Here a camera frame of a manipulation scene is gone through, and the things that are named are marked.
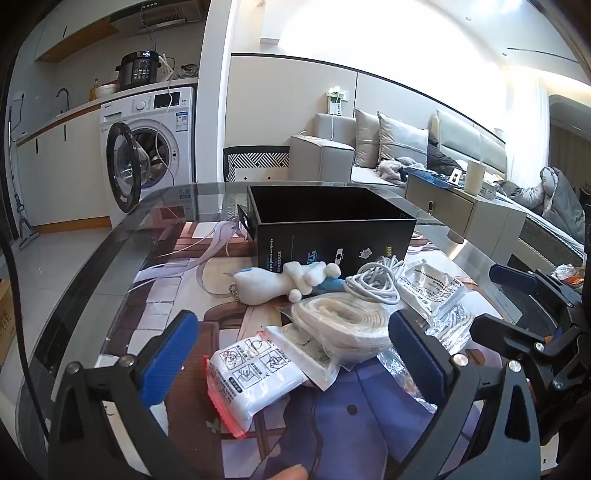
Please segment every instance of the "small box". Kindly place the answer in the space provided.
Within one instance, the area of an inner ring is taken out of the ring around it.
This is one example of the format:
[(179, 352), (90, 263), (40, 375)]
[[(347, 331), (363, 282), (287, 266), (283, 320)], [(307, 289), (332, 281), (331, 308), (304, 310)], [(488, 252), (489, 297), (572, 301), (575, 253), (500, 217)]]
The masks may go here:
[(498, 187), (493, 183), (488, 183), (486, 180), (483, 180), (482, 187), (480, 187), (480, 195), (482, 195), (487, 200), (492, 200), (495, 198), (497, 188)]
[(10, 281), (0, 281), (0, 366), (8, 355), (8, 349), (15, 335), (14, 302)]
[(404, 259), (416, 218), (365, 187), (248, 187), (241, 222), (253, 265), (280, 273), (283, 264), (334, 262), (342, 276), (367, 262)]

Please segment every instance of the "nightstand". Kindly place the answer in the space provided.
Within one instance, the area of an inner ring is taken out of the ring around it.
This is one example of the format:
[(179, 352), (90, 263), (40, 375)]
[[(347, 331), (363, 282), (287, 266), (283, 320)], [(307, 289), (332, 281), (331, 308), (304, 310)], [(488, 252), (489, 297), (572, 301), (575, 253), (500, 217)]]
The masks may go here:
[(508, 202), (441, 188), (409, 173), (406, 199), (445, 223), (498, 264), (515, 251), (526, 214)]

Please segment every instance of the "drawer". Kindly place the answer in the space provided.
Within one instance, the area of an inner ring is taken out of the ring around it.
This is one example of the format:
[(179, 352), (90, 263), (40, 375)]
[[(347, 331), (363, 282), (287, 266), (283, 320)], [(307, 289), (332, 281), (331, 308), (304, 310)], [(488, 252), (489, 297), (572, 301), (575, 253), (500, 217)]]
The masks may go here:
[(472, 202), (451, 190), (441, 189), (413, 175), (408, 176), (406, 199), (425, 212), (431, 213), (458, 235), (464, 236), (472, 214)]

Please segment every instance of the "faucet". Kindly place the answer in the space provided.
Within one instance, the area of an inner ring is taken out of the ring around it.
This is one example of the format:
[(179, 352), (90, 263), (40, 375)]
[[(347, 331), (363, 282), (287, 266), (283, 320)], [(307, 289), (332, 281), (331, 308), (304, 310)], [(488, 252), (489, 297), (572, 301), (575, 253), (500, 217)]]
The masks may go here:
[(61, 92), (65, 92), (66, 93), (66, 112), (67, 112), (70, 109), (70, 92), (68, 92), (68, 89), (67, 88), (60, 88), (57, 91), (56, 98), (58, 98), (60, 96), (60, 93)]

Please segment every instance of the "metal screw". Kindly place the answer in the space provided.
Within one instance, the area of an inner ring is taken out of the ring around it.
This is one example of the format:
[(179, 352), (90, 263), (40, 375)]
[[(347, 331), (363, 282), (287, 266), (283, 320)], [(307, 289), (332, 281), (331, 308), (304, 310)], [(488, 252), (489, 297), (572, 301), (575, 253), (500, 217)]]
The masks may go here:
[(78, 362), (72, 362), (71, 364), (68, 364), (66, 371), (69, 374), (75, 374), (78, 370), (80, 370), (80, 367), (81, 365)]
[(521, 364), (517, 360), (511, 360), (509, 362), (509, 369), (512, 372), (519, 373), (521, 372)]
[(131, 367), (135, 363), (135, 357), (133, 355), (124, 355), (119, 358), (117, 363), (122, 367)]
[(465, 367), (468, 364), (468, 357), (463, 353), (456, 353), (453, 356), (453, 362), (459, 367)]

